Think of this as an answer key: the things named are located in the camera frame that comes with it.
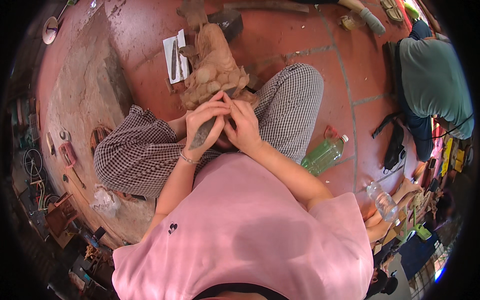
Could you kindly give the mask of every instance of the black block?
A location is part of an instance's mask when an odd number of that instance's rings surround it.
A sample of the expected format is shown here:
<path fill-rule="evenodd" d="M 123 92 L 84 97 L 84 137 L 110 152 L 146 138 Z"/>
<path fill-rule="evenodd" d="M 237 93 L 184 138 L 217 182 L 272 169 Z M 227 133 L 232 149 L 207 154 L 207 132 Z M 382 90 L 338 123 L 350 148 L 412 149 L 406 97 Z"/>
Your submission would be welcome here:
<path fill-rule="evenodd" d="M 220 26 L 228 43 L 243 30 L 243 20 L 239 11 L 225 9 L 209 14 L 207 18 L 210 23 Z"/>

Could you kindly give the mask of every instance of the black bag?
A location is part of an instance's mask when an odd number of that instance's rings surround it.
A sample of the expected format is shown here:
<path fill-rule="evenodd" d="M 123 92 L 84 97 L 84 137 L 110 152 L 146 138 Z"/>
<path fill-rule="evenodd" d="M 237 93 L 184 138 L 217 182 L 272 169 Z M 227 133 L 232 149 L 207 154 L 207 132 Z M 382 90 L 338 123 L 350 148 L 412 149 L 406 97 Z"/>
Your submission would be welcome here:
<path fill-rule="evenodd" d="M 372 138 L 377 137 L 377 135 L 382 132 L 383 128 L 387 124 L 393 122 L 394 127 L 392 137 L 390 138 L 390 143 L 388 144 L 387 153 L 385 154 L 384 159 L 384 174 L 387 174 L 388 171 L 392 171 L 392 169 L 396 165 L 399 165 L 399 163 L 401 163 L 403 158 L 405 157 L 406 151 L 405 147 L 402 145 L 404 137 L 403 128 L 402 126 L 400 126 L 400 124 L 398 124 L 398 121 L 396 119 L 400 114 L 401 112 L 396 112 L 386 116 L 382 121 L 382 124 L 380 124 L 380 126 L 372 134 Z"/>

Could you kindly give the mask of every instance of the person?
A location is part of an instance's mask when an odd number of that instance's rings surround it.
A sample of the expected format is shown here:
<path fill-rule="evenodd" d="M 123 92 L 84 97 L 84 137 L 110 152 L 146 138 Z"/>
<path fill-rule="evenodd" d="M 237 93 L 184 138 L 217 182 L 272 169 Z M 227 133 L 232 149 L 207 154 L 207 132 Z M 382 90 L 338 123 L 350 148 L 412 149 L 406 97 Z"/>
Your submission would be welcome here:
<path fill-rule="evenodd" d="M 406 115 L 419 160 L 433 150 L 432 119 L 454 137 L 471 137 L 474 119 L 462 66 L 448 42 L 432 37 L 423 20 L 395 48 L 398 104 Z"/>
<path fill-rule="evenodd" d="M 398 205 L 398 210 L 403 209 L 413 198 L 415 193 L 423 191 L 419 184 L 413 184 L 407 178 L 404 178 L 398 191 L 392 195 L 393 201 Z M 392 225 L 392 222 L 387 222 L 382 219 L 378 210 L 364 222 L 365 228 L 371 246 L 373 246 L 379 239 L 387 235 L 387 232 Z"/>
<path fill-rule="evenodd" d="M 423 191 L 423 188 L 420 185 L 413 184 L 410 182 L 410 180 L 404 178 L 397 192 L 392 195 L 392 199 L 398 205 L 398 209 L 401 210 L 412 200 L 415 193 L 421 191 Z M 364 222 L 364 225 L 365 229 L 367 230 L 371 248 L 373 248 L 375 244 L 378 243 L 378 240 L 387 235 L 392 222 L 386 222 L 383 220 L 380 212 L 377 210 Z M 365 299 L 368 299 L 378 293 L 391 294 L 395 291 L 396 278 L 390 279 L 388 276 L 388 267 L 393 261 L 394 257 L 392 255 L 388 255 L 388 253 L 395 245 L 396 240 L 398 239 L 393 239 L 392 241 L 388 242 L 376 255 L 373 255 L 373 275 Z"/>
<path fill-rule="evenodd" d="M 372 279 L 367 290 L 367 295 L 364 299 L 368 299 L 371 296 L 380 293 L 386 287 L 388 282 L 387 274 L 380 268 L 373 269 Z"/>
<path fill-rule="evenodd" d="M 434 232 L 447 222 L 451 221 L 456 214 L 455 201 L 450 191 L 440 192 L 441 196 L 436 204 L 435 214 L 429 211 L 425 214 L 423 225 L 430 232 Z"/>
<path fill-rule="evenodd" d="M 375 267 L 373 269 L 372 279 L 365 299 L 378 293 L 391 295 L 395 292 L 398 287 L 398 279 L 395 277 L 395 274 L 392 274 L 391 277 L 388 274 L 388 266 L 393 259 L 394 257 L 391 256 L 380 267 Z"/>
<path fill-rule="evenodd" d="M 256 93 L 260 99 L 255 109 L 260 136 L 297 163 L 305 156 L 312 136 L 323 84 L 315 68 L 296 63 L 277 73 Z M 157 198 L 185 146 L 178 142 L 187 136 L 190 113 L 165 122 L 132 105 L 129 115 L 95 149 L 98 179 L 112 190 Z M 237 151 L 222 132 L 200 158 L 194 175 L 223 152 Z"/>
<path fill-rule="evenodd" d="M 385 285 L 384 289 L 380 292 L 382 294 L 392 295 L 396 288 L 398 287 L 398 279 L 392 275 L 388 278 L 387 284 Z"/>
<path fill-rule="evenodd" d="M 150 227 L 141 242 L 113 252 L 112 283 L 121 299 L 336 300 L 366 295 L 373 260 L 354 194 L 334 198 L 298 164 L 322 92 L 317 70 L 295 64 L 259 91 L 255 111 L 220 91 L 186 117 L 186 145 L 172 158 L 176 162 Z M 191 149 L 194 134 L 212 116 L 216 121 L 205 143 Z M 125 144 L 131 143 L 125 136 L 136 131 L 129 125 L 122 130 Z M 194 178 L 196 163 L 222 130 L 241 152 L 211 159 Z M 172 140 L 177 137 L 173 130 L 167 132 Z M 116 151 L 127 153 L 128 147 L 121 149 L 125 144 Z"/>
<path fill-rule="evenodd" d="M 359 0 L 294 0 L 295 2 L 305 4 L 333 4 L 338 3 L 346 8 L 358 13 L 360 17 L 368 24 L 368 27 L 378 35 L 385 33 L 385 27 L 382 22 L 375 17 L 372 12 Z"/>

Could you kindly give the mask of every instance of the bracelet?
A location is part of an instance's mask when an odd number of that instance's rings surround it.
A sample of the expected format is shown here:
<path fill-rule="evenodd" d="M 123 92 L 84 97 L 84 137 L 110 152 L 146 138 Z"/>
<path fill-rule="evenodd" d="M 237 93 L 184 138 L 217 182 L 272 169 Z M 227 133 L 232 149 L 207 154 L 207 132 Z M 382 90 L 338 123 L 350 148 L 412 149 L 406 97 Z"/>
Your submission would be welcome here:
<path fill-rule="evenodd" d="M 200 160 L 194 161 L 194 160 L 191 160 L 191 159 L 187 158 L 185 155 L 183 155 L 182 150 L 179 150 L 179 153 L 180 153 L 180 157 L 183 158 L 183 160 L 185 160 L 186 162 L 188 162 L 191 165 L 198 165 L 200 163 Z"/>

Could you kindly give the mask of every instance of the red tile floor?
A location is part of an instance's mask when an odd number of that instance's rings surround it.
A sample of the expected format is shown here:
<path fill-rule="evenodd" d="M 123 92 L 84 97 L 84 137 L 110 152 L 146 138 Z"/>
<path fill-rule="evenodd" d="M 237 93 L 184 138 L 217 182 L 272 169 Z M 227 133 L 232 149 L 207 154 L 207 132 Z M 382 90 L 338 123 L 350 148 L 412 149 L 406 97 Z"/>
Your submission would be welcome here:
<path fill-rule="evenodd" d="M 228 1 L 205 2 L 207 13 L 212 13 Z M 59 35 L 45 52 L 37 88 L 37 98 L 43 108 L 48 104 L 72 40 L 88 22 L 90 3 L 91 0 L 82 0 L 65 11 Z M 174 36 L 182 28 L 188 32 L 186 22 L 175 11 L 181 1 L 97 0 L 96 3 L 95 10 L 104 9 L 108 16 L 111 43 L 120 57 L 136 104 L 149 108 L 164 120 L 183 115 L 178 94 L 170 96 L 164 84 L 168 75 L 162 44 L 163 39 Z M 312 5 L 308 14 L 242 10 L 244 29 L 230 43 L 230 48 L 238 65 L 245 66 L 248 72 L 264 81 L 286 64 L 295 62 L 311 64 L 322 74 L 324 97 L 309 150 L 323 140 L 326 125 L 335 127 L 339 134 L 346 134 L 349 141 L 341 161 L 318 179 L 334 195 L 354 192 L 367 217 L 374 210 L 364 191 L 367 183 L 377 180 L 387 192 L 394 192 L 403 176 L 411 178 L 417 161 L 415 146 L 406 134 L 405 167 L 383 174 L 392 125 L 376 139 L 371 137 L 382 119 L 398 110 L 391 95 L 392 75 L 382 45 L 406 37 L 411 24 L 408 20 L 390 21 L 380 0 L 368 0 L 364 4 L 386 27 L 384 35 L 376 36 L 366 26 L 354 31 L 342 29 L 337 20 L 347 14 L 348 9 L 334 4 L 320 5 L 320 11 Z M 176 84 L 175 88 L 181 89 L 182 84 Z"/>

